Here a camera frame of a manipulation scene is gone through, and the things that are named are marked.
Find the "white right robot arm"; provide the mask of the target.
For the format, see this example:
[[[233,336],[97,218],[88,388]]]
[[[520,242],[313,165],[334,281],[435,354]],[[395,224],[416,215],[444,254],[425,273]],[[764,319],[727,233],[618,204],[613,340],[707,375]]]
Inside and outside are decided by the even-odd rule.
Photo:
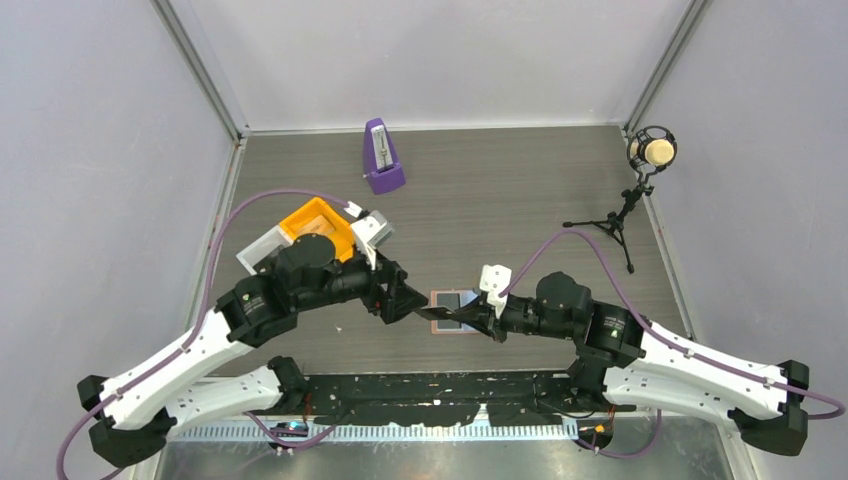
[[[499,343],[510,334],[573,341],[576,359],[566,384],[584,410],[624,405],[686,414],[727,426],[748,445],[783,456],[799,455],[808,437],[803,395],[779,387],[808,387],[806,365],[722,354],[593,300],[589,288],[563,272],[543,277],[532,297],[497,300],[483,290],[459,309],[432,306],[422,313],[432,321],[462,323]]]

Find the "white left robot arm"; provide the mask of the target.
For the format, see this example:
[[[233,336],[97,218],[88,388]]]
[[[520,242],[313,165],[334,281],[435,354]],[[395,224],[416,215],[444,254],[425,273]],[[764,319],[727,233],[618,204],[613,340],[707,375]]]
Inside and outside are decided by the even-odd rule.
[[[298,412],[309,386],[290,357],[274,357],[231,381],[197,382],[293,330],[302,312],[359,300],[384,323],[395,323],[428,304],[406,278],[382,254],[341,261],[329,238],[299,237],[278,251],[270,270],[237,282],[191,331],[153,357],[120,376],[79,382],[80,402],[96,419],[88,430],[92,449],[123,468],[207,421],[269,409]]]

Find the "orange leather card holder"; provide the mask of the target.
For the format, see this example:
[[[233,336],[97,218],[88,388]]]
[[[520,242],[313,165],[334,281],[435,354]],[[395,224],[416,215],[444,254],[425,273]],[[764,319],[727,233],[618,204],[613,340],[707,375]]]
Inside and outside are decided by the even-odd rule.
[[[444,307],[453,313],[477,297],[478,292],[473,289],[432,290],[430,293],[430,305],[433,307]],[[477,334],[477,331],[471,326],[453,320],[452,318],[432,321],[430,330],[433,335]]]

